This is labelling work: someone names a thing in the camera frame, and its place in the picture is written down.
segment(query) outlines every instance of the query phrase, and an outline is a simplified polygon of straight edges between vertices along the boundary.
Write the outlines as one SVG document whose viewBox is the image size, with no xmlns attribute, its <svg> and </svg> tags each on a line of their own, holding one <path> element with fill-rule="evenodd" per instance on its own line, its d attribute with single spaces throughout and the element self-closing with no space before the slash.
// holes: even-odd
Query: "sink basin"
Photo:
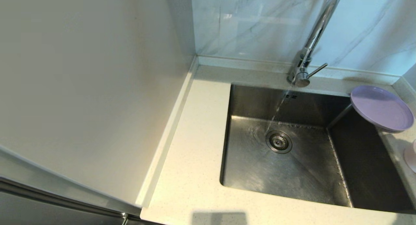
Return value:
<svg viewBox="0 0 416 225">
<path fill-rule="evenodd" d="M 232 85 L 220 182 L 347 207 L 416 213 L 348 97 Z"/>
</svg>

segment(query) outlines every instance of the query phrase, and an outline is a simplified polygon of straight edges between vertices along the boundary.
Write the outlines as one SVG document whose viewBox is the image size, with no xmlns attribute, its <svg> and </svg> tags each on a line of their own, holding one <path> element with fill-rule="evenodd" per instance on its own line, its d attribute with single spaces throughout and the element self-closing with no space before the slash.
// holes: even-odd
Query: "faucet handle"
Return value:
<svg viewBox="0 0 416 225">
<path fill-rule="evenodd" d="M 306 87 L 311 83 L 308 79 L 308 73 L 306 72 L 300 72 L 299 74 L 297 74 L 294 81 L 294 84 L 297 87 Z"/>
<path fill-rule="evenodd" d="M 315 75 L 316 73 L 318 73 L 318 71 L 324 69 L 326 66 L 328 66 L 328 63 L 324 63 L 322 66 L 318 67 L 315 71 L 312 71 L 307 78 L 311 78 L 313 75 Z"/>
</svg>

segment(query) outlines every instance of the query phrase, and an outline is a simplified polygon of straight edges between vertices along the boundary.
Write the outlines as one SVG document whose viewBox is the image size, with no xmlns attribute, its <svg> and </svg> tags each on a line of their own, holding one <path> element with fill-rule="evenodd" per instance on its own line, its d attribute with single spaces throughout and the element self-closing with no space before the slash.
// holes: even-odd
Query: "chrome faucet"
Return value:
<svg viewBox="0 0 416 225">
<path fill-rule="evenodd" d="M 297 64 L 297 67 L 292 68 L 289 76 L 287 77 L 287 81 L 289 83 L 297 87 L 306 87 L 310 84 L 309 78 L 311 76 L 315 75 L 318 71 L 328 66 L 328 63 L 324 63 L 312 73 L 308 74 L 307 72 L 307 67 L 312 60 L 312 52 L 318 44 L 318 41 L 321 38 L 325 28 L 327 27 L 327 24 L 331 19 L 331 16 L 334 13 L 338 3 L 339 0 L 327 0 L 324 10 L 315 23 L 315 26 L 309 35 L 308 41 L 305 44 L 305 47 L 303 47 L 303 49 L 300 51 L 300 60 Z"/>
</svg>

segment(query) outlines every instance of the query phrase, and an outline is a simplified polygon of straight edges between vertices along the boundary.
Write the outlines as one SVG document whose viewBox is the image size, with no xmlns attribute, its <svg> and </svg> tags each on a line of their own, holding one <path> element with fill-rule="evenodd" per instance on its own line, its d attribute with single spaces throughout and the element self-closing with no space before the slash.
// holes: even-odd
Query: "plate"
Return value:
<svg viewBox="0 0 416 225">
<path fill-rule="evenodd" d="M 407 104 L 398 96 L 379 87 L 354 88 L 351 92 L 351 103 L 364 119 L 387 132 L 402 132 L 414 123 L 414 115 Z"/>
</svg>

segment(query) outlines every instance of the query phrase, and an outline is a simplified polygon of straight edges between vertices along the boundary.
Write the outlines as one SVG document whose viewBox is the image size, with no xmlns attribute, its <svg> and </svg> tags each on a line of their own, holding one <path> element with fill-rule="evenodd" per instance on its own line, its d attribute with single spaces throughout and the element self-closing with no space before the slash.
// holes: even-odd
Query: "white countertop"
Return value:
<svg viewBox="0 0 416 225">
<path fill-rule="evenodd" d="M 142 219 L 166 225 L 416 224 L 412 215 L 327 205 L 221 185 L 231 83 L 288 87 L 285 74 L 199 66 L 150 206 L 141 211 Z M 315 77 L 308 87 L 294 90 L 347 96 L 361 84 Z M 379 87 L 396 93 L 391 86 Z M 404 145 L 416 139 L 416 127 L 388 134 L 385 139 Z M 402 161 L 401 150 L 390 151 L 397 154 L 396 161 Z M 416 175 L 409 170 L 401 174 L 414 177 L 407 184 L 414 190 Z"/>
</svg>

